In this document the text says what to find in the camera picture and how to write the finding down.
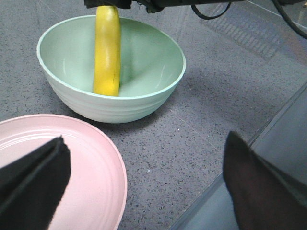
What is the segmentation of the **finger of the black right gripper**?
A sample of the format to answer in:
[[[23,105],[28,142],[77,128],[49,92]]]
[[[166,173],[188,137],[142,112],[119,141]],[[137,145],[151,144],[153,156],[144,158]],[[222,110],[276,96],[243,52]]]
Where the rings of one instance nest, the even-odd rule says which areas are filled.
[[[131,0],[84,0],[86,8],[94,8],[99,6],[115,6],[120,9],[130,9]]]

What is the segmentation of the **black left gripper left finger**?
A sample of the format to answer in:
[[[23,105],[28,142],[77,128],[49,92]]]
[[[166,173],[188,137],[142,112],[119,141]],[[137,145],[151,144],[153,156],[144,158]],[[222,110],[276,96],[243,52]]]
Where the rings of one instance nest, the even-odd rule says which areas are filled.
[[[45,143],[0,170],[0,228],[46,230],[71,176],[63,137]]]

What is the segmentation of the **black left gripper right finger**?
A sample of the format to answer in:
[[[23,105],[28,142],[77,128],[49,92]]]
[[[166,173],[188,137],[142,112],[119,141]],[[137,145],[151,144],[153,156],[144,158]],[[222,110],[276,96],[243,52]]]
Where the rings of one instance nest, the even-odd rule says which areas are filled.
[[[234,131],[224,146],[223,177],[241,230],[307,228],[307,186],[258,156]]]

